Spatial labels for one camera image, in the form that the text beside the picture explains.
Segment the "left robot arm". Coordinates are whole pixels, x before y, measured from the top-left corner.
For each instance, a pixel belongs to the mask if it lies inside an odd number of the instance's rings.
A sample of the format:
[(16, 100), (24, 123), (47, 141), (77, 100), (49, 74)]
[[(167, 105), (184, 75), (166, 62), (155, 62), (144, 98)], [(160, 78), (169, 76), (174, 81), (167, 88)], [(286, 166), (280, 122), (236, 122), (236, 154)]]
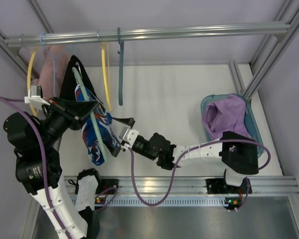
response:
[(100, 223), (95, 198), (101, 178), (96, 169), (77, 176), (73, 202), (65, 185), (55, 143), (68, 129), (78, 130), (98, 106), (97, 101), (68, 101), (51, 98), (43, 104), (43, 120), (20, 109), (3, 124), (16, 155), (15, 176), (27, 193), (46, 212), (61, 239), (95, 239)]

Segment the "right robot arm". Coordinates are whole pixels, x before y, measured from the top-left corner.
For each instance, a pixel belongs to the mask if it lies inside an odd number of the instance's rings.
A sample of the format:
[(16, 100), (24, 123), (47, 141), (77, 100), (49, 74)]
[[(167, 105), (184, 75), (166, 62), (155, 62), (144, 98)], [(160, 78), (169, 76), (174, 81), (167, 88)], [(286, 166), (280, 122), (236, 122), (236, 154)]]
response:
[(133, 129), (134, 118), (116, 118), (124, 124), (120, 133), (121, 149), (130, 149), (147, 159), (156, 161), (158, 167), (173, 170), (174, 167), (185, 167), (191, 164), (226, 165), (224, 180), (229, 186), (239, 187), (248, 175), (259, 172), (258, 145), (256, 141), (225, 131), (214, 141), (197, 145), (175, 145), (157, 132), (146, 140)]

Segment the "mint green plastic hanger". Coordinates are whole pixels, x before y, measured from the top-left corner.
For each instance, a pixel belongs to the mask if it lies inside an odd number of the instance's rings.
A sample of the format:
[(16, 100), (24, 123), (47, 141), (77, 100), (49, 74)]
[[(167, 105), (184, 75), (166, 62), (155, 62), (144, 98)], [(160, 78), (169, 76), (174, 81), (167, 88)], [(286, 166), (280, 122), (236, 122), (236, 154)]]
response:
[[(79, 84), (79, 86), (80, 86), (80, 89), (82, 91), (82, 95), (84, 97), (84, 100), (86, 102), (88, 102), (90, 98), (87, 94), (87, 91), (86, 91), (86, 88), (84, 86), (81, 74), (78, 72), (78, 70), (75, 67), (72, 67), (72, 72), (74, 74), (74, 77), (75, 77), (75, 80), (76, 80), (77, 84)], [(94, 128), (94, 132), (96, 134), (98, 144), (99, 144), (99, 147), (100, 147), (100, 151), (102, 153), (104, 161), (108, 162), (108, 157), (107, 157), (105, 145), (103, 143), (102, 136), (101, 136), (98, 124), (97, 124), (97, 120), (95, 118), (94, 110), (92, 110), (91, 113), (90, 113), (90, 119), (91, 119), (91, 122), (92, 122), (92, 125), (93, 125), (93, 128)]]

